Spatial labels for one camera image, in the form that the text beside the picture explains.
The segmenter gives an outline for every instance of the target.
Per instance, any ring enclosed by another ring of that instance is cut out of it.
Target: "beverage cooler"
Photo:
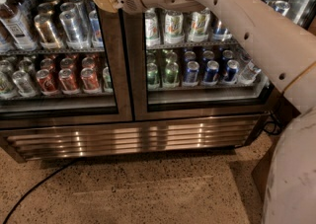
[[[315,16],[315,0],[263,1]],[[247,145],[280,95],[208,9],[0,0],[0,19],[0,145],[17,162]]]

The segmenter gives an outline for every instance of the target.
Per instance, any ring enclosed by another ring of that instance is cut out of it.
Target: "glass door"
[[[92,0],[0,1],[1,127],[131,120],[119,15]]]
[[[315,4],[263,1],[292,20]],[[268,77],[209,10],[149,9],[124,18],[137,118],[263,112],[276,101]]]

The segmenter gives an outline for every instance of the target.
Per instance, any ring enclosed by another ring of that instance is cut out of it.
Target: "speckled floor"
[[[259,224],[251,172],[272,141],[239,149],[163,152],[78,161],[33,191],[8,223]],[[0,222],[33,185],[67,164],[17,164],[0,150]]]

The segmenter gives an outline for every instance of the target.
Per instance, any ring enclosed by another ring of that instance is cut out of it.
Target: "beverage refrigerator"
[[[94,5],[84,1],[89,14]],[[290,5],[288,18],[309,27],[316,0],[280,1]],[[23,49],[14,39],[15,48],[1,52],[2,61],[15,63],[14,70],[19,70],[21,61],[33,59],[38,73],[42,62],[53,58],[59,83],[56,93],[40,89],[32,97],[11,83],[16,95],[0,98],[0,145],[17,162],[243,146],[256,139],[280,93],[229,33],[229,27],[208,10],[207,15],[181,13],[181,18],[164,9],[133,15],[98,8],[96,12],[102,34],[99,43],[87,19],[87,42],[72,43],[64,31],[64,47],[51,48],[37,32],[39,47]],[[207,27],[202,36],[195,37],[192,23],[201,16],[206,16],[203,26]],[[176,38],[168,33],[174,20],[183,23]],[[227,53],[232,54],[229,63],[223,57]],[[58,77],[61,61],[73,54],[78,58],[77,93],[64,90]],[[99,85],[92,90],[83,76],[86,58],[93,58],[98,66],[94,71]],[[210,65],[215,65],[215,73]],[[39,78],[33,81],[41,87]]]

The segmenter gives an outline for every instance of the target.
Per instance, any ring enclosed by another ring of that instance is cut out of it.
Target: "white label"
[[[21,14],[21,11],[11,19],[2,19],[4,26],[10,32],[11,36],[17,43],[33,43],[33,35],[27,19]]]

